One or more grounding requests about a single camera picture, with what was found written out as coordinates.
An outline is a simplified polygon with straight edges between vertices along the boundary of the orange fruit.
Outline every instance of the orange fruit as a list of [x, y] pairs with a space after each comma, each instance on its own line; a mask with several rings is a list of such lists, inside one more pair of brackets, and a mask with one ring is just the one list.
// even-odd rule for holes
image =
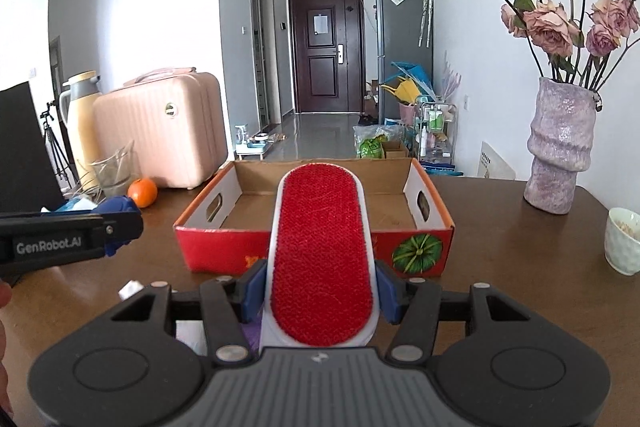
[[158, 187], [149, 178], [142, 178], [130, 185], [129, 190], [127, 190], [127, 196], [134, 201], [138, 208], [146, 208], [156, 201]]

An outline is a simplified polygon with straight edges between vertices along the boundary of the thermos lid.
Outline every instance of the thermos lid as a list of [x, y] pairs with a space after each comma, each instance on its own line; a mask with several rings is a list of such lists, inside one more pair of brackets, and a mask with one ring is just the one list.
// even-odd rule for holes
[[62, 84], [63, 86], [70, 86], [71, 84], [77, 84], [78, 82], [82, 82], [83, 80], [91, 80], [98, 76], [96, 71], [85, 71], [84, 73], [76, 74], [76, 76], [72, 76], [68, 82]]

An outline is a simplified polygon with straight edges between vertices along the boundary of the tripod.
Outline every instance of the tripod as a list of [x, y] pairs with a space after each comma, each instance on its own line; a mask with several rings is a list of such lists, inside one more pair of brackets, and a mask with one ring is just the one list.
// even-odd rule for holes
[[60, 143], [58, 142], [58, 138], [53, 133], [53, 129], [49, 124], [49, 119], [54, 121], [53, 115], [51, 114], [51, 107], [54, 107], [56, 102], [47, 102], [47, 110], [44, 111], [40, 115], [40, 119], [44, 120], [42, 125], [44, 131], [44, 141], [45, 146], [47, 143], [49, 144], [49, 150], [51, 151], [52, 158], [52, 167], [54, 168], [55, 175], [64, 180], [70, 188], [73, 188], [78, 181], [76, 180], [76, 176], [74, 175], [74, 171], [69, 165], [69, 161], [66, 159], [65, 152], [60, 147]]

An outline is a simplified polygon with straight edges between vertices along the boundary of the metal rack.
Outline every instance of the metal rack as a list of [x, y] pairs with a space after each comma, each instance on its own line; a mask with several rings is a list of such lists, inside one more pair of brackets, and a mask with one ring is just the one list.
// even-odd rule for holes
[[453, 164], [458, 135], [458, 108], [451, 103], [415, 100], [414, 157], [430, 164]]

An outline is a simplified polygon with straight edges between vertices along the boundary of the small cardboard box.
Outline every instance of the small cardboard box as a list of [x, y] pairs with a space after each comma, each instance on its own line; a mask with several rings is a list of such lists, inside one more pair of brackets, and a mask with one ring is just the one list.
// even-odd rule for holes
[[382, 142], [382, 149], [385, 152], [385, 158], [387, 160], [409, 158], [409, 149], [400, 141]]
[[404, 277], [437, 277], [449, 256], [454, 224], [414, 159], [229, 162], [174, 225], [194, 272], [241, 275], [269, 252], [278, 184], [298, 166], [324, 162], [361, 181], [374, 255]]

